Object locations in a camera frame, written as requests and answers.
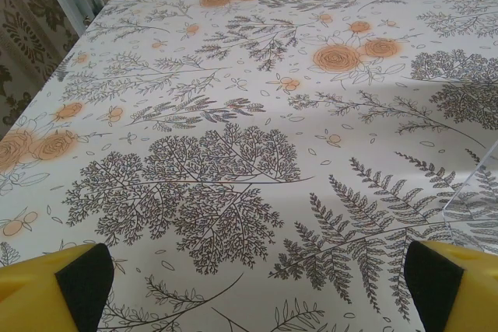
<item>yellow object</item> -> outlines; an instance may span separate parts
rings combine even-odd
[[[450,244],[422,243],[464,270],[444,332],[498,331],[498,257]]]
[[[107,248],[103,244],[97,245],[99,246],[97,252],[104,253],[104,256],[106,253],[108,255]],[[85,296],[80,290],[82,282],[86,283],[84,286],[87,288],[94,286],[88,278],[82,278],[81,273],[88,272],[89,266],[90,269],[94,268],[95,257],[87,255],[83,261],[76,262],[76,266],[69,265],[95,247],[96,244],[76,246],[0,268],[0,331],[78,332],[75,315],[80,318],[87,317],[83,315],[85,312],[94,311],[92,307],[90,311],[88,310]],[[95,266],[100,269],[104,278],[108,280],[110,276],[112,283],[113,275],[108,274],[107,259],[104,257],[100,264]],[[89,289],[89,292],[93,292],[99,300],[103,299],[105,302],[110,284],[106,291],[105,286],[101,284],[98,286],[106,292],[103,298],[101,289]]]

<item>table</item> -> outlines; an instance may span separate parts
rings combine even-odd
[[[0,143],[1,264],[106,243],[102,331],[423,330],[409,243],[496,242],[441,214],[496,140],[496,7],[109,2]]]

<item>tree illustration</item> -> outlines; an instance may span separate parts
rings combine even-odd
[[[485,148],[481,142],[472,136],[431,118],[432,110],[429,110],[425,106],[419,107],[418,102],[415,100],[395,96],[392,103],[382,103],[377,95],[366,93],[363,90],[358,91],[358,94],[360,101],[356,102],[351,100],[344,101],[342,96],[328,93],[317,93],[316,99],[311,99],[309,95],[298,94],[290,97],[288,101],[289,105],[297,110],[318,108],[323,104],[325,107],[332,108],[328,110],[332,116],[345,116],[352,110],[365,108],[367,112],[359,112],[359,118],[366,124],[370,124],[379,117],[413,118],[413,120],[409,120],[406,123],[400,123],[396,133],[403,135],[406,132],[412,133],[417,130],[432,130],[437,132],[452,130]]]
[[[177,249],[203,274],[227,260],[253,267],[266,259],[272,229],[283,221],[254,186],[300,180],[296,148],[284,134],[228,123],[200,138],[167,136],[149,152],[143,160],[111,152],[83,168],[64,200],[68,225],[99,214],[96,232],[110,246],[132,245],[146,230],[159,239],[174,226]]]
[[[412,62],[412,78],[443,83],[430,102],[446,118],[498,129],[498,59],[467,56],[463,50],[421,53]]]
[[[311,211],[317,219],[319,231],[315,233],[314,229],[296,222],[300,239],[284,240],[286,252],[279,255],[279,262],[269,277],[282,280],[306,277],[318,290],[331,283],[339,296],[351,303],[349,284],[355,281],[351,272],[355,261],[362,274],[366,297],[373,309],[380,313],[377,288],[381,273],[387,271],[393,302],[402,317],[409,321],[411,296],[403,266],[408,246],[414,239],[450,242],[498,253],[498,217],[494,211],[480,215],[477,214],[479,206],[464,201],[465,204],[451,210],[455,213],[454,220],[445,222],[440,215],[444,204],[442,200],[438,204],[434,201],[438,197],[451,197],[458,189],[460,184],[453,183],[454,172],[447,173],[444,168],[437,170],[432,163],[427,164],[400,152],[396,154],[424,172],[433,188],[442,192],[427,195],[420,187],[408,187],[411,184],[409,180],[394,181],[393,175],[382,177],[381,172],[367,169],[357,159],[351,158],[352,171],[369,190],[374,190],[376,199],[369,201],[361,191],[354,191],[331,175],[331,187],[349,213],[349,218],[344,219],[342,214],[336,213],[342,208],[328,210],[311,193]],[[482,173],[479,179],[482,183],[479,195],[495,198],[498,183],[493,175]]]
[[[216,32],[196,51],[208,58],[226,58],[234,47],[249,51],[249,57],[261,62],[258,70],[270,72],[277,61],[282,61],[288,47],[298,43],[296,32],[300,26],[285,19],[271,19],[267,22],[261,16],[235,16],[228,22],[227,32]]]
[[[141,95],[168,88],[167,93],[175,100],[186,100],[203,93],[213,82],[219,82],[216,73],[223,68],[204,68],[202,59],[192,56],[181,58],[157,58],[154,66],[139,54],[120,52],[115,54],[104,69],[103,76],[97,76],[92,70],[67,75],[63,100],[86,100],[99,103],[111,100],[128,90]],[[185,75],[204,75],[192,79],[191,83],[174,81]]]

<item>leaf drawing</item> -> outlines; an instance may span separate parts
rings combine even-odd
[[[120,52],[108,62],[100,77],[91,69],[69,74],[62,99],[99,103],[128,91],[147,95],[168,88],[168,95],[173,96],[175,101],[183,101],[205,92],[214,82],[219,82],[216,73],[223,69],[204,68],[201,58],[188,55],[181,58],[157,58],[154,66],[151,66],[139,54]],[[200,76],[191,83],[174,84],[185,73]]]
[[[159,239],[174,226],[178,250],[203,274],[227,260],[253,267],[267,257],[272,229],[283,221],[254,186],[300,180],[296,148],[284,134],[228,123],[221,134],[167,136],[149,152],[143,160],[111,152],[83,168],[64,201],[68,225],[102,215],[96,232],[110,246],[132,245],[146,230]]]
[[[0,243],[0,252],[2,252],[2,256],[0,257],[0,264],[5,267],[10,264],[14,264],[21,258],[19,252],[12,248],[9,243],[5,241]]]
[[[358,91],[358,94],[360,96],[359,102],[351,100],[344,101],[342,96],[328,93],[317,93],[316,99],[311,99],[309,95],[298,94],[290,97],[288,102],[291,107],[297,110],[318,108],[323,104],[325,107],[332,107],[332,109],[328,110],[332,116],[345,116],[352,110],[366,108],[368,110],[366,113],[359,113],[360,120],[366,124],[370,124],[378,117],[411,117],[414,118],[414,120],[399,124],[398,129],[396,130],[397,134],[403,135],[405,132],[412,133],[416,130],[426,129],[437,132],[452,130],[460,135],[464,135],[466,138],[473,140],[485,148],[484,144],[472,136],[431,118],[430,115],[432,110],[429,110],[425,106],[419,107],[418,102],[415,100],[406,99],[402,96],[395,96],[392,103],[382,103],[377,95],[366,93],[363,90]]]
[[[235,16],[228,22],[226,33],[216,32],[196,52],[207,58],[223,60],[234,47],[249,51],[249,57],[261,62],[258,70],[270,72],[277,61],[282,61],[288,47],[297,46],[296,32],[300,26],[285,19],[270,19],[261,16]]]
[[[232,284],[216,293],[212,297],[205,298],[198,294],[195,288],[186,289],[184,292],[168,289],[164,281],[156,282],[153,275],[146,277],[146,297],[152,297],[156,304],[161,306],[162,313],[144,311],[143,308],[135,309],[126,305],[118,305],[114,302],[114,291],[111,290],[103,308],[101,324],[98,330],[141,330],[141,327],[151,327],[154,331],[181,330],[177,321],[181,316],[188,314],[194,309],[210,303],[229,291],[239,280],[239,276]]]
[[[153,130],[171,132],[173,128],[195,128],[196,124],[203,120],[214,124],[228,123],[237,118],[237,115],[252,116],[253,113],[265,112],[262,104],[251,103],[243,98],[228,100],[218,107],[212,104],[216,104],[216,101],[204,95],[189,97],[180,104],[167,101],[133,113],[132,122],[129,125],[153,122]]]

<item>gray fern drawing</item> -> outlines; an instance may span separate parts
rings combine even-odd
[[[440,37],[498,35],[497,0],[444,0],[444,2],[452,4],[451,9],[456,14],[429,11],[417,16],[417,19],[425,21],[426,25]]]
[[[437,240],[458,245],[473,243],[477,249],[496,253],[498,246],[494,244],[497,243],[498,220],[494,215],[479,215],[479,208],[474,206],[469,207],[470,214],[463,201],[454,211],[454,221],[449,225],[441,216],[444,203],[460,186],[454,183],[454,172],[447,173],[443,168],[437,170],[432,163],[427,164],[400,152],[396,154],[424,172],[433,188],[445,190],[437,195],[427,195],[427,191],[420,187],[407,187],[409,180],[395,180],[390,174],[382,177],[381,172],[367,169],[357,159],[351,158],[352,171],[369,190],[374,190],[376,199],[369,201],[360,191],[354,191],[331,175],[331,187],[349,217],[344,219],[334,209],[327,209],[315,194],[310,194],[311,211],[320,230],[316,233],[314,229],[296,222],[300,239],[284,240],[286,252],[279,255],[279,262],[269,277],[282,280],[305,277],[318,290],[331,283],[343,300],[352,303],[349,288],[355,281],[351,271],[355,261],[372,308],[382,312],[377,290],[381,273],[387,271],[390,274],[392,302],[402,317],[410,321],[412,301],[403,266],[406,251],[413,240]],[[482,196],[486,198],[498,192],[496,179],[489,180],[489,184],[482,188],[485,192]]]
[[[158,58],[154,66],[139,54],[120,52],[112,57],[103,76],[91,70],[67,75],[67,84],[61,100],[86,100],[99,103],[134,91],[140,95],[167,89],[167,94],[176,101],[192,98],[203,93],[214,82],[219,82],[216,73],[224,68],[204,68],[201,58]],[[191,83],[176,83],[187,76]]]
[[[430,117],[432,110],[425,106],[419,106],[415,100],[407,99],[402,96],[395,96],[391,103],[382,103],[377,95],[358,91],[359,101],[344,101],[342,96],[334,93],[316,93],[316,98],[310,98],[309,95],[298,94],[288,99],[289,105],[297,110],[310,108],[331,107],[328,112],[332,116],[345,116],[352,110],[367,109],[367,112],[359,112],[359,118],[366,124],[372,123],[376,118],[386,117],[408,117],[414,118],[405,123],[399,123],[397,134],[412,133],[417,130],[432,130],[437,132],[452,130],[465,136],[485,148],[484,144],[470,135],[453,128],[447,124],[434,120]]]
[[[135,301],[131,300],[131,306],[119,305],[114,302],[114,291],[111,291],[103,308],[101,325],[99,331],[104,330],[143,330],[141,327],[150,327],[155,332],[181,331],[179,319],[197,309],[209,304],[224,293],[228,292],[239,280],[234,282],[211,297],[204,297],[195,288],[185,291],[168,289],[164,281],[157,282],[153,275],[146,277],[146,297],[152,297],[156,304],[162,309],[160,313],[147,311],[143,308],[133,307]]]
[[[223,60],[234,47],[249,51],[249,57],[261,62],[258,70],[270,72],[277,61],[282,61],[289,47],[297,46],[297,29],[309,23],[294,24],[285,19],[270,19],[261,16],[235,16],[228,22],[227,32],[216,32],[205,39],[196,53],[207,58]]]
[[[301,12],[308,12],[314,9],[343,9],[356,5],[358,0],[260,0],[259,4],[269,8],[290,7]]]
[[[68,225],[101,215],[96,232],[109,246],[132,245],[146,230],[159,239],[174,227],[177,249],[203,274],[228,260],[253,267],[266,259],[283,220],[256,186],[301,180],[296,147],[284,134],[228,123],[200,138],[161,138],[149,152],[143,160],[111,152],[83,168],[63,201]]]
[[[131,115],[132,124],[153,123],[153,130],[171,132],[174,128],[195,128],[203,120],[214,124],[228,123],[237,118],[237,115],[252,116],[253,113],[265,112],[262,104],[251,103],[248,99],[236,98],[216,105],[204,95],[194,96],[183,103],[175,104],[170,101],[157,104],[154,107],[145,107]]]
[[[6,243],[5,241],[0,243],[0,252],[2,253],[2,255],[0,256],[0,264],[3,267],[14,264],[21,258],[19,252],[12,248],[10,244]]]

